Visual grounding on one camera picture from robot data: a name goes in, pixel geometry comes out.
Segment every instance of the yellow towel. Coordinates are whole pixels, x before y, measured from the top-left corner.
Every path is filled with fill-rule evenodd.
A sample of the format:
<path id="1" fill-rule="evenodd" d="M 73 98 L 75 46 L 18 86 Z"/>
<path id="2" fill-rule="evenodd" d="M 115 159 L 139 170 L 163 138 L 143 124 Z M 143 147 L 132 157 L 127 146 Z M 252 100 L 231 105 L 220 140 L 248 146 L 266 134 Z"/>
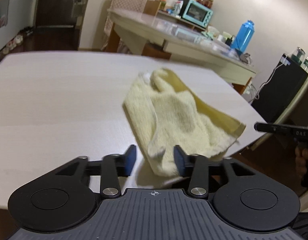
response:
<path id="1" fill-rule="evenodd" d="M 159 176 L 178 174 L 174 145 L 209 158 L 224 154 L 246 127 L 205 104 L 168 69 L 140 73 L 124 104 L 139 147 Z"/>

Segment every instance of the metal screw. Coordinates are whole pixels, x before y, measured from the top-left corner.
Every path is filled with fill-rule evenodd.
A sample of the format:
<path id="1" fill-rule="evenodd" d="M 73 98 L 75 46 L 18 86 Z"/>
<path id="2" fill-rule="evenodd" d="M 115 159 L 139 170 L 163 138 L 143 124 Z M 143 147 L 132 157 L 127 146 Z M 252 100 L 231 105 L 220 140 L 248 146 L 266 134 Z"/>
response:
<path id="1" fill-rule="evenodd" d="M 191 193 L 196 196 L 201 196 L 201 195 L 206 194 L 206 190 L 202 187 L 195 187 L 191 189 Z"/>
<path id="2" fill-rule="evenodd" d="M 103 194 L 107 196 L 114 196 L 118 193 L 118 190 L 114 187 L 107 187 L 106 189 L 103 190 Z"/>

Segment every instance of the cabinet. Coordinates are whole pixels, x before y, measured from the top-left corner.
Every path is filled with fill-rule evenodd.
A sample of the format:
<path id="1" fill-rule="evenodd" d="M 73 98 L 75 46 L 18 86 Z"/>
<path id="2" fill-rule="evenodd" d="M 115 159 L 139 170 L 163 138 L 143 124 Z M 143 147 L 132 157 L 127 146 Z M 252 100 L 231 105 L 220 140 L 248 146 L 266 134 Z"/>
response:
<path id="1" fill-rule="evenodd" d="M 30 14 L 33 0 L 10 0 L 8 24 L 0 28 L 0 50 L 13 39 L 20 30 L 31 25 Z"/>

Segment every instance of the dark brown door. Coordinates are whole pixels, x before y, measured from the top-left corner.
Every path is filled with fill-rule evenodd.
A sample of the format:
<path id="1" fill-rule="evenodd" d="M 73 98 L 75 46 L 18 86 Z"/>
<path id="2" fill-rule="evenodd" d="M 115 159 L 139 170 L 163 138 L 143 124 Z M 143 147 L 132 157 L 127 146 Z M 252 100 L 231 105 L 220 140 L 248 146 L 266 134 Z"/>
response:
<path id="1" fill-rule="evenodd" d="M 39 0 L 36 11 L 36 26 L 75 25 L 71 17 L 73 0 Z"/>

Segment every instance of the blue thermos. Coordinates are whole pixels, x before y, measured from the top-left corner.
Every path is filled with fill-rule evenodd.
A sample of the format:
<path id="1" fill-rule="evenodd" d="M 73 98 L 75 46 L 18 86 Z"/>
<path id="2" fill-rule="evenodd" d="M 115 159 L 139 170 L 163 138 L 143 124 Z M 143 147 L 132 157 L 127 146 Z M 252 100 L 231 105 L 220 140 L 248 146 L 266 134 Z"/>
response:
<path id="1" fill-rule="evenodd" d="M 239 30 L 235 40 L 233 41 L 231 48 L 238 49 L 244 52 L 255 32 L 254 23 L 251 20 L 243 23 L 241 29 Z"/>

